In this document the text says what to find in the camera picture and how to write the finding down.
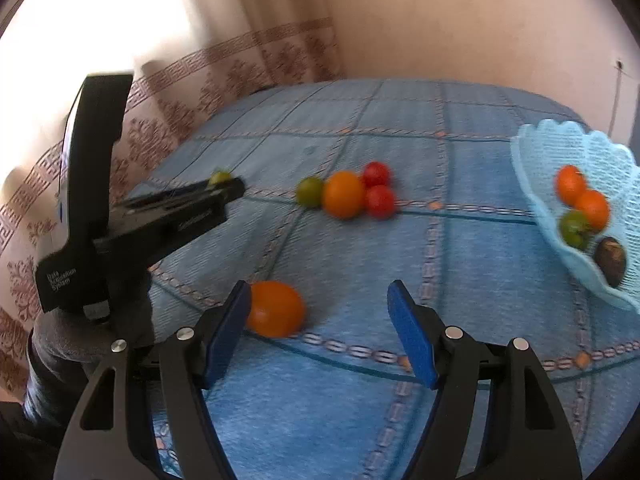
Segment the curtain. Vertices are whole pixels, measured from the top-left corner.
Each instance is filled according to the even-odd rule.
[[[0,387],[21,397],[40,311],[38,237],[56,223],[66,115],[85,75],[135,73],[113,150],[123,198],[225,105],[340,76],[325,0],[25,0],[0,38]]]

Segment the light blue basket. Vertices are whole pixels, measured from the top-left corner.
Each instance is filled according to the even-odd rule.
[[[511,160],[542,234],[569,272],[607,303],[640,314],[640,168],[632,153],[602,132],[586,135],[577,123],[545,120],[537,128],[520,128],[511,139]],[[609,224],[586,253],[569,247],[558,232],[559,218],[569,208],[556,197],[554,179],[565,164],[580,168],[588,186],[609,201]],[[591,259],[605,236],[613,236],[626,251],[626,274],[618,288],[607,285]]]

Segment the metal screw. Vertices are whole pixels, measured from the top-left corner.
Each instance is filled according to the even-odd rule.
[[[178,330],[178,332],[175,333],[175,336],[180,341],[187,341],[187,339],[191,339],[193,337],[194,333],[195,332],[193,331],[193,328],[191,328],[190,326],[185,326]]]
[[[127,347],[127,342],[124,339],[116,339],[111,343],[111,351],[114,353],[122,352]]]
[[[447,326],[444,333],[449,339],[460,339],[465,335],[465,333],[462,332],[462,329],[457,326]]]
[[[529,341],[521,337],[517,337],[513,340],[513,346],[516,347],[516,350],[527,350],[529,349]]]

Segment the wall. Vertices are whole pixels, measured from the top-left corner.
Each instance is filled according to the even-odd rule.
[[[544,94],[612,136],[632,129],[640,49],[610,0],[327,0],[347,76],[450,78]]]

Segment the blue tablecloth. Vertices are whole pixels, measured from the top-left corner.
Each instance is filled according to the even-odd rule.
[[[219,228],[154,270],[158,338],[219,304],[238,279],[289,283],[308,307],[297,338],[247,335],[206,393],[239,479],[396,479],[434,393],[418,384],[386,313],[401,278],[418,302],[478,340],[525,337],[574,429],[585,473],[640,401],[640,317],[574,282],[527,211],[508,140],[523,123],[581,121],[542,96],[421,80],[343,80],[274,88],[212,117],[134,194],[233,169],[249,186]],[[304,176],[394,173],[390,221],[340,222],[304,211]],[[472,469],[488,400],[478,405],[460,472]],[[158,400],[155,425],[177,471]]]

